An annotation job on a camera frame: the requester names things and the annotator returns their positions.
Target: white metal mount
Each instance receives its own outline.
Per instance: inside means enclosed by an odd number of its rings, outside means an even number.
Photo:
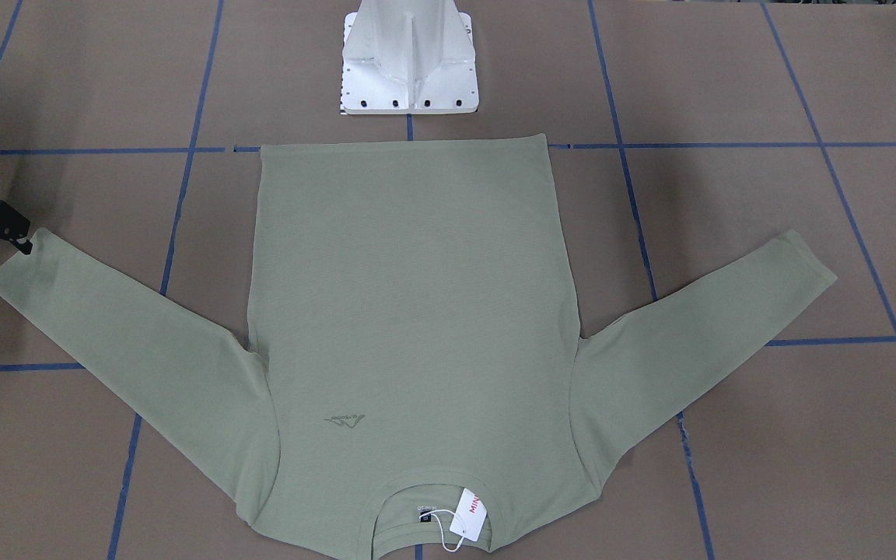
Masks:
[[[472,18],[454,0],[362,0],[345,17],[343,114],[472,113]]]

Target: white hang tag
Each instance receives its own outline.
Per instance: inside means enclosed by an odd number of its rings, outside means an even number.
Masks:
[[[486,506],[483,506],[483,500],[480,500],[479,496],[476,496],[469,488],[464,488],[448,531],[471,541],[476,541],[479,540],[479,533],[483,531],[483,523],[485,521]]]

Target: clothing tag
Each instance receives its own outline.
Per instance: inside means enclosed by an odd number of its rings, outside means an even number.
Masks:
[[[465,532],[462,532],[462,522],[459,519],[465,522]],[[483,531],[485,521],[486,507],[483,506],[483,500],[469,488],[463,489],[448,531],[472,541],[479,540],[479,533]]]

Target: neckline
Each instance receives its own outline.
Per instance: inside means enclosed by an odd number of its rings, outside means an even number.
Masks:
[[[493,492],[483,481],[468,472],[455,471],[455,469],[418,469],[418,471],[403,472],[373,490],[369,501],[362,513],[362,527],[359,531],[358,548],[355,557],[358,560],[373,560],[373,542],[376,539],[376,522],[380,517],[385,502],[396,492],[413,486],[421,485],[455,485],[469,488],[475,492],[483,506],[486,507],[487,518],[493,523],[493,531],[490,533],[488,549],[494,550],[495,542],[507,542],[506,528],[501,517],[499,503],[495,500]]]

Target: tag string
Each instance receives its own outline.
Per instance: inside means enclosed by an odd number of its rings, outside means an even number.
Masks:
[[[425,515],[434,515],[435,513],[451,513],[452,517],[458,519],[458,522],[462,524],[462,532],[466,532],[465,519],[462,519],[461,515],[458,515],[450,509],[433,509],[431,511],[427,511],[427,513],[420,514],[417,518],[424,517]],[[447,550],[448,552],[458,552],[458,549],[462,548],[462,541],[465,540],[465,537],[460,537],[458,539],[458,544],[455,545],[455,548],[448,548],[448,546],[445,545],[445,527],[441,524],[441,518],[437,515],[434,515],[434,520],[438,522],[438,529],[441,531],[441,548]]]

